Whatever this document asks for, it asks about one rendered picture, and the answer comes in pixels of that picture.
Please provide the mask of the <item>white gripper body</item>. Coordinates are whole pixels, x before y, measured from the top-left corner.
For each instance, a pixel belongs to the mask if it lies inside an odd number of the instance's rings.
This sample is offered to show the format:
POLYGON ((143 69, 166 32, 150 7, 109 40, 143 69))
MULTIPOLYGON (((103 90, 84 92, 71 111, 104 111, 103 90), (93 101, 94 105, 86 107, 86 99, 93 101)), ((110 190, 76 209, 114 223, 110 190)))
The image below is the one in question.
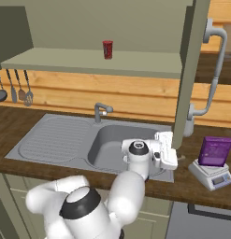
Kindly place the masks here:
POLYGON ((154 153, 155 166, 167 170, 176 170, 178 167, 177 152, 172 147, 172 132, 158 132, 154 136, 159 142, 159 149, 154 153))

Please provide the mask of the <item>purple cereal box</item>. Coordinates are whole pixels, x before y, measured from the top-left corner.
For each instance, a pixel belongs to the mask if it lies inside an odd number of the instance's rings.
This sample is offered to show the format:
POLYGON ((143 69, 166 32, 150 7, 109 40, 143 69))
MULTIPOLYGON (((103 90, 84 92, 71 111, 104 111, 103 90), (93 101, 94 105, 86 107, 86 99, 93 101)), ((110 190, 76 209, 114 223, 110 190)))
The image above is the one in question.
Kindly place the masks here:
POLYGON ((198 156, 198 163, 204 166, 223 167, 230 148, 230 137, 205 136, 198 156))

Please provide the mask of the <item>white digital scale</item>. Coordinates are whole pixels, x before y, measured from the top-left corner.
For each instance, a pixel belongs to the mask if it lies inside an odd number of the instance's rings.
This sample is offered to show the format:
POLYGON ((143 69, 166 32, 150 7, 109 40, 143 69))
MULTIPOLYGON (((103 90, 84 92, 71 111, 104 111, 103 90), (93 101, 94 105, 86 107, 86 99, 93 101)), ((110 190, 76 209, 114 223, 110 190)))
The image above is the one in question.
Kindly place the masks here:
POLYGON ((213 191, 231 184, 231 174, 229 166, 225 164, 223 167, 203 166, 194 160, 189 166, 189 171, 196 179, 208 190, 213 191))

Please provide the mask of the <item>dark olive cabinet door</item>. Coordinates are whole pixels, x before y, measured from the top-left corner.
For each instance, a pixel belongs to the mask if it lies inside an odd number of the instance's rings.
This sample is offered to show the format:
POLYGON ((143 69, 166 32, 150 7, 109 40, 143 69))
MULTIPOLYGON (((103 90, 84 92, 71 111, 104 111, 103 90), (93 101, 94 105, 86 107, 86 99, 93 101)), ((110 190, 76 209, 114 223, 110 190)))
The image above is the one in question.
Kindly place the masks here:
POLYGON ((0 6, 0 70, 1 63, 33 47, 25 7, 0 6))

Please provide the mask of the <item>grey dishwasher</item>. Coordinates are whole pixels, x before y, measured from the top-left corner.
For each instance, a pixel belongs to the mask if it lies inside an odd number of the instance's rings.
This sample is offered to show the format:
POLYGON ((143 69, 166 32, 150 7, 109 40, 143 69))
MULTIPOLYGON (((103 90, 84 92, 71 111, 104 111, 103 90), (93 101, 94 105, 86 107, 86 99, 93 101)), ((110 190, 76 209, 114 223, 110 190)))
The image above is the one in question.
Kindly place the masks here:
POLYGON ((166 239, 231 239, 231 210, 175 202, 166 239))

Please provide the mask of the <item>grey tap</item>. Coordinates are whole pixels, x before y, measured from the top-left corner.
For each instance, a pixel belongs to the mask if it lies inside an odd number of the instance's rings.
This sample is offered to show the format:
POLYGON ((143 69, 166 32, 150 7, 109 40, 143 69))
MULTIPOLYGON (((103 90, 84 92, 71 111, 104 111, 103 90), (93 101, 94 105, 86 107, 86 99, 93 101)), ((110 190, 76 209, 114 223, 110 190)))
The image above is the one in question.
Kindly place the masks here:
POLYGON ((94 105, 94 121, 95 123, 101 122, 101 116, 106 116, 108 113, 113 112, 113 107, 109 105, 104 105, 102 103, 96 103, 94 105))

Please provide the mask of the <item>grey steel sink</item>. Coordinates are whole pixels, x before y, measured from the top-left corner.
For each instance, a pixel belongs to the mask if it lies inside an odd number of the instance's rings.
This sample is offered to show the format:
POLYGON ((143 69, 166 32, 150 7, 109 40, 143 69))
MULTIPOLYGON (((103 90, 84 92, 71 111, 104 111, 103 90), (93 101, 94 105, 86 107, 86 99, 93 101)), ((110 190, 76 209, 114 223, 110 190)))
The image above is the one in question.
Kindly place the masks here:
POLYGON ((154 153, 158 132, 171 132, 166 125, 46 114, 6 155, 8 159, 37 162, 119 174, 128 169, 124 160, 131 144, 150 150, 149 178, 172 182, 173 171, 157 168, 154 153))

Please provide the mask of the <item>red can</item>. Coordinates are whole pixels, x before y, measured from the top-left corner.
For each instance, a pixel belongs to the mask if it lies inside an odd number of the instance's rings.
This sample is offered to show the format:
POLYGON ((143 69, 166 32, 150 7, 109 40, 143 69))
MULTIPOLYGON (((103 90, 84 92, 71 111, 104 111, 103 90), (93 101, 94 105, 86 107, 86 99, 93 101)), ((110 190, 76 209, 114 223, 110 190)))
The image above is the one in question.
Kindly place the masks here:
POLYGON ((106 60, 110 60, 112 58, 112 47, 113 47, 112 40, 103 41, 104 58, 106 60))

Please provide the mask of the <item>grey hanging slotted turner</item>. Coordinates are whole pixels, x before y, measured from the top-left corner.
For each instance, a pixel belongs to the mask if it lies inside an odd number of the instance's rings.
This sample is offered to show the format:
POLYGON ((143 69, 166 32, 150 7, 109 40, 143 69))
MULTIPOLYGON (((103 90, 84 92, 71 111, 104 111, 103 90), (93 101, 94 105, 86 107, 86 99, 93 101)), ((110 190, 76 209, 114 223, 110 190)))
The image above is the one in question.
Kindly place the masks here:
MULTIPOLYGON (((24 76, 25 76, 25 80, 28 83, 29 82, 29 77, 28 77, 27 71, 24 70, 23 73, 24 73, 24 76)), ((30 88, 29 83, 27 84, 27 87, 28 87, 28 92, 25 94, 25 98, 24 98, 23 102, 24 102, 25 106, 31 106, 33 104, 34 95, 31 92, 31 88, 30 88)))

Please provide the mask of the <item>olive base cupboard run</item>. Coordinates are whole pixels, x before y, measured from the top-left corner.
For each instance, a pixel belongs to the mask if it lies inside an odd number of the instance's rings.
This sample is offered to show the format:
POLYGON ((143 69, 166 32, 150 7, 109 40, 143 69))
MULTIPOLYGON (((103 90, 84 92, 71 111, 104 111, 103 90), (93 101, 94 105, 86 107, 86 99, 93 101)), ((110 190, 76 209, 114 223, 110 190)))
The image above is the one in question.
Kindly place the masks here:
MULTIPOLYGON (((25 196, 29 189, 46 180, 0 173, 0 203, 11 223, 0 233, 6 239, 44 239, 44 220, 27 210, 25 196)), ((123 227, 124 239, 166 239, 166 230, 173 203, 145 197, 137 220, 123 227)))

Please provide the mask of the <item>brown hanging spatula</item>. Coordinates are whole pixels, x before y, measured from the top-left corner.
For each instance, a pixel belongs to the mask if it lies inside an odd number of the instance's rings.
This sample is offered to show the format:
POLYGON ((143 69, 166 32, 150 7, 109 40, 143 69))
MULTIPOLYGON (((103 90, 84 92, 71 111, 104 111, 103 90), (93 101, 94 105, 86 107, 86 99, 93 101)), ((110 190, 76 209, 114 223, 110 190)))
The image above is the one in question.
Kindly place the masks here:
POLYGON ((14 69, 14 72, 15 72, 15 76, 16 76, 16 79, 17 79, 19 87, 20 87, 20 89, 18 91, 19 100, 24 101, 24 99, 25 99, 25 91, 22 89, 22 85, 20 83, 19 73, 18 73, 17 69, 14 69))

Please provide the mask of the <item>grey hanging ladle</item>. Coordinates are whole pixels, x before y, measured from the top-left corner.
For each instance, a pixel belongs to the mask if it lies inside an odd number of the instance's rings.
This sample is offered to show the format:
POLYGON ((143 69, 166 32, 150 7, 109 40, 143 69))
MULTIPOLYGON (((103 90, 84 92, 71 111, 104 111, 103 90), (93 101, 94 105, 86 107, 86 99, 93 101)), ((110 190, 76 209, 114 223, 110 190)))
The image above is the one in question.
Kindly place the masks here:
POLYGON ((0 78, 0 85, 1 85, 0 102, 4 102, 7 99, 7 91, 4 90, 4 88, 3 88, 3 84, 1 82, 1 78, 0 78))

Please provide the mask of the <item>olive open wall cabinet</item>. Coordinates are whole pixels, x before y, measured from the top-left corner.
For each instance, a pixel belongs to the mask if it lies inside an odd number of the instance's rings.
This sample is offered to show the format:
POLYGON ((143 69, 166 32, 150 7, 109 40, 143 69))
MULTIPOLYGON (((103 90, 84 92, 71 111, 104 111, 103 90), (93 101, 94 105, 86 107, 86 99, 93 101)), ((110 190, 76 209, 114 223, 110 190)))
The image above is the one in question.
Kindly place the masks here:
POLYGON ((0 0, 25 7, 33 47, 4 68, 134 77, 180 77, 192 0, 0 0), (103 41, 112 40, 112 58, 103 41))

